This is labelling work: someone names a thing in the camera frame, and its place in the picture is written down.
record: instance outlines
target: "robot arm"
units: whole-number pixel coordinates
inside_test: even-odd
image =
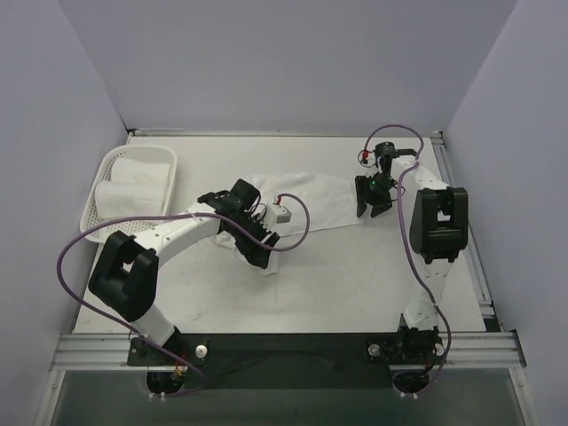
[[[414,150],[397,150],[391,142],[375,147],[379,171],[372,177],[355,178],[359,217],[367,204],[372,207],[371,217],[391,208],[390,190],[396,187],[403,171],[415,164],[415,155]],[[442,182],[422,165],[406,175],[403,186],[405,232],[414,264],[439,303],[454,260],[468,244],[468,194],[463,188]],[[432,330],[438,326],[429,295],[418,284],[403,317],[410,328]]]
[[[257,240],[274,247],[280,236],[272,232],[272,227],[289,222],[291,215],[286,208],[272,204],[265,206],[260,217],[255,213],[259,196],[254,186],[239,179],[231,191],[207,193],[181,214],[215,213],[227,217]],[[271,251],[258,247],[234,226],[219,217],[190,216],[130,236],[113,233],[91,275],[89,290],[140,333],[164,346],[176,329],[154,303],[158,270],[196,242],[223,231],[234,237],[236,248],[249,264],[260,269],[268,267]]]

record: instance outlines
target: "white wall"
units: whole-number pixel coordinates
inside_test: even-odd
[[[517,0],[60,0],[129,128],[444,130]]]
[[[544,424],[568,418],[568,3],[520,0],[447,131],[497,313]]]
[[[30,424],[75,304],[55,262],[103,154],[126,140],[55,0],[0,2],[0,423]],[[94,245],[66,263],[82,290]]]

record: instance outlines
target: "basket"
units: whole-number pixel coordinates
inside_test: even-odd
[[[82,233],[91,229],[93,226],[105,222],[104,219],[99,217],[99,213],[97,212],[95,188],[99,182],[103,180],[110,180],[110,171],[114,162],[118,158],[130,158],[132,160],[138,160],[139,162],[166,162],[170,164],[170,182],[168,184],[168,189],[166,190],[166,200],[163,203],[162,214],[166,215],[170,210],[171,197],[173,194],[174,182],[176,180],[176,168],[178,166],[178,158],[176,154],[163,146],[119,146],[105,155],[103,162],[100,164],[97,176],[92,183],[89,198],[83,210],[83,215],[81,216],[81,222],[79,223],[79,229]],[[127,235],[130,235],[149,229],[152,226],[153,224],[149,222],[124,222],[123,224],[110,225],[107,228],[99,229],[98,231],[87,235],[85,238],[89,241],[103,243],[107,240],[110,234],[115,233],[116,231],[122,231]]]

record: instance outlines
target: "wire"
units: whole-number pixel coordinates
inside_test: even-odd
[[[258,205],[260,204],[262,197],[260,195],[258,195],[258,197],[256,198],[255,204],[247,210],[248,213],[254,212],[257,208]]]
[[[335,370],[339,362],[335,361],[334,359],[328,358],[324,355],[306,351],[272,351],[272,353],[267,353],[262,356],[258,356],[255,358],[250,358],[248,355],[245,359],[237,359],[229,363],[222,369],[215,379],[212,380],[215,384],[222,382],[226,379],[227,376],[233,375],[235,373],[239,373],[242,370],[250,369],[252,367],[257,366],[258,364],[264,363],[265,361],[272,361],[277,358],[290,358],[294,357],[295,362],[299,359],[309,359],[312,361],[318,361],[324,368],[329,370]]]
[[[263,212],[262,212],[262,216],[260,213],[256,213],[256,210],[260,207],[263,206]],[[256,209],[253,210],[253,213],[256,215],[256,220],[258,220],[259,222],[261,220],[263,220],[266,217],[266,213],[268,213],[268,207],[266,207],[266,204],[264,204],[263,202],[259,202],[258,205],[256,206]]]
[[[402,187],[402,195],[404,195],[405,193],[406,193],[406,188],[403,186],[403,187]]]
[[[370,165],[369,165],[369,164],[365,164],[365,163],[363,162],[363,157],[361,156],[363,153],[367,153],[367,155],[369,155],[369,154],[371,153],[371,151],[367,151],[366,149],[361,149],[361,150],[359,151],[359,153],[357,154],[357,162],[358,162],[361,166],[365,167],[366,169],[372,169],[372,168],[375,166],[375,160],[373,160],[373,162],[371,162]]]
[[[427,374],[434,367],[434,362],[429,364],[419,371],[398,371],[391,375],[390,379],[393,386],[399,391],[405,393],[416,393],[421,390],[420,380],[427,376]]]
[[[187,353],[185,351],[181,354],[181,358],[187,359]],[[174,371],[176,372],[177,376],[181,377],[182,372],[179,369],[179,361],[176,361],[175,367],[176,368],[174,369]]]
[[[201,370],[199,368],[197,368],[196,366],[194,366],[191,362],[179,357],[178,355],[176,355],[175,353],[173,353],[172,351],[168,351],[167,349],[161,347],[158,343],[155,343],[154,341],[152,341],[151,339],[145,337],[144,335],[141,335],[131,324],[129,324],[128,322],[124,321],[123,319],[120,319],[110,313],[107,313],[101,309],[99,309],[98,307],[94,306],[93,304],[90,304],[89,302],[83,300],[82,297],[80,297],[79,295],[77,295],[73,289],[71,289],[71,287],[69,287],[69,285],[67,284],[67,282],[65,281],[65,278],[63,277],[63,259],[65,258],[67,252],[80,240],[82,240],[83,238],[85,238],[87,235],[90,235],[91,233],[95,233],[96,231],[99,231],[103,228],[106,228],[110,225],[116,225],[116,224],[122,224],[124,222],[132,222],[132,221],[145,221],[145,222],[151,222],[151,221],[162,221],[162,220],[180,220],[180,219],[189,219],[191,217],[194,217],[196,219],[198,219],[199,217],[211,217],[211,218],[215,218],[215,219],[219,219],[223,222],[226,222],[227,224],[233,226],[235,229],[237,229],[239,232],[241,232],[244,236],[246,236],[247,238],[249,238],[252,242],[254,242],[257,246],[261,247],[262,249],[266,249],[266,250],[270,250],[270,251],[279,251],[279,252],[283,252],[283,251],[290,251],[292,249],[295,249],[296,247],[298,247],[300,244],[302,244],[304,242],[304,240],[306,239],[306,237],[308,236],[308,232],[310,231],[310,212],[308,211],[307,206],[305,205],[305,203],[297,196],[293,195],[292,193],[281,193],[280,195],[278,195],[280,198],[281,197],[288,197],[288,198],[292,198],[294,200],[296,200],[304,209],[304,213],[305,213],[305,218],[306,218],[306,224],[305,224],[305,230],[304,230],[304,234],[302,235],[302,237],[300,238],[300,240],[298,240],[297,242],[295,242],[294,244],[292,244],[291,246],[287,246],[287,247],[282,247],[282,248],[275,248],[275,247],[271,247],[268,246],[264,243],[262,243],[261,241],[257,240],[252,234],[250,234],[246,229],[244,229],[242,226],[240,226],[239,224],[237,224],[236,222],[234,222],[233,220],[229,219],[228,217],[224,217],[224,216],[220,216],[216,213],[185,213],[183,215],[167,215],[167,216],[133,216],[133,217],[122,217],[119,219],[113,219],[113,220],[109,220],[108,222],[105,222],[103,224],[99,224],[96,226],[93,226],[91,229],[83,232],[83,233],[79,233],[78,235],[76,235],[70,242],[68,242],[66,244],[66,246],[61,250],[61,252],[59,253],[58,259],[57,259],[57,265],[56,265],[56,269],[57,269],[57,278],[59,280],[59,284],[61,285],[61,287],[63,287],[63,289],[66,291],[66,293],[72,298],[74,299],[77,303],[79,303],[80,305],[90,309],[93,312],[96,312],[97,314],[112,320],[114,322],[116,322],[117,324],[120,324],[123,327],[126,327],[131,333],[136,334],[140,337],[140,339],[145,342],[146,344],[152,346],[153,348],[155,348],[157,351],[162,352],[163,354],[167,355],[168,357],[174,359],[175,361],[179,362],[179,364],[182,364],[186,367],[188,367],[189,369],[191,369],[194,373],[196,373],[202,380],[203,380],[203,385],[201,387],[198,388],[194,388],[194,389],[190,389],[190,390],[186,390],[183,392],[184,395],[186,394],[190,394],[190,393],[194,393],[196,391],[202,390],[205,388],[205,385],[207,383],[207,378],[205,377],[205,375],[201,372]]]
[[[422,136],[420,136],[420,133],[418,133],[416,130],[412,129],[411,127],[405,126],[403,124],[386,124],[384,126],[381,126],[377,129],[375,129],[373,131],[373,133],[371,133],[369,135],[369,137],[367,138],[367,141],[365,142],[365,147],[363,148],[363,151],[367,150],[367,147],[368,147],[369,142],[371,141],[371,138],[378,131],[383,130],[383,129],[390,129],[390,128],[400,128],[400,129],[408,130],[411,133],[413,133],[420,140],[420,147],[418,148],[418,151],[416,152],[416,156],[414,157],[415,158],[414,164],[412,166],[410,166],[409,168],[403,170],[403,172],[398,177],[397,199],[396,199],[397,210],[398,210],[398,225],[400,227],[400,234],[401,234],[401,237],[402,237],[402,245],[404,246],[404,249],[405,249],[406,260],[408,261],[410,269],[411,269],[414,277],[418,281],[418,284],[420,284],[420,286],[428,294],[428,298],[430,299],[430,301],[434,305],[434,309],[436,310],[436,313],[439,315],[439,317],[444,322],[444,325],[446,326],[446,332],[447,332],[447,345],[444,349],[444,354],[442,355],[442,359],[440,360],[440,364],[438,366],[438,369],[436,370],[436,373],[434,373],[432,380],[430,380],[429,383],[426,386],[424,386],[424,388],[422,388],[421,390],[419,390],[415,393],[415,395],[422,395],[425,391],[427,391],[432,386],[433,383],[435,383],[438,380],[440,374],[442,373],[442,369],[444,368],[444,365],[447,362],[447,354],[450,351],[450,348],[452,347],[452,331],[450,329],[450,323],[448,322],[448,320],[447,320],[446,316],[444,315],[444,313],[442,312],[442,310],[439,308],[438,303],[436,302],[436,297],[432,293],[432,290],[430,290],[430,288],[428,287],[428,284],[426,284],[424,282],[424,280],[420,276],[420,273],[418,273],[418,270],[416,269],[416,265],[414,264],[414,259],[412,257],[412,252],[410,251],[410,244],[408,243],[408,236],[406,235],[405,217],[404,217],[404,212],[402,211],[402,195],[404,194],[403,191],[402,191],[403,188],[404,188],[404,186],[402,185],[402,182],[403,182],[405,176],[408,173],[410,173],[412,170],[418,169],[418,166],[420,166],[418,159],[420,158],[420,154],[422,153],[422,150],[424,149],[424,139],[422,138]]]
[[[373,138],[373,136],[384,129],[392,129],[392,128],[397,128],[397,129],[404,129],[404,130],[408,130],[411,133],[414,133],[414,135],[420,140],[420,148],[418,148],[418,151],[416,152],[416,160],[418,160],[418,158],[420,157],[420,154],[422,153],[422,150],[424,149],[424,139],[422,138],[422,136],[420,136],[420,133],[418,133],[416,130],[414,130],[412,127],[408,127],[405,126],[404,124],[385,124],[384,126],[381,126],[375,130],[373,130],[373,133],[371,133],[369,135],[369,137],[367,138],[367,141],[365,142],[365,147],[363,147],[363,151],[368,151],[370,152],[367,148],[369,146],[369,142],[371,142],[371,139]]]

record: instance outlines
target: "tabletop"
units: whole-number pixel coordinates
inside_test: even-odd
[[[418,147],[416,138],[390,140]],[[207,192],[230,189],[253,174],[321,173],[353,181],[363,138],[131,137],[132,145],[166,146],[178,166],[170,213]],[[421,163],[439,177],[431,141]],[[282,245],[298,236],[283,239]],[[159,272],[156,303],[182,331],[210,333],[394,332],[417,286],[400,240],[396,206],[359,225],[310,233],[299,248],[280,254],[278,273],[262,277],[231,250],[201,241]],[[105,307],[86,291],[85,300]],[[453,331],[485,331],[464,256],[447,278],[440,304]],[[82,307],[75,333],[126,330]]]

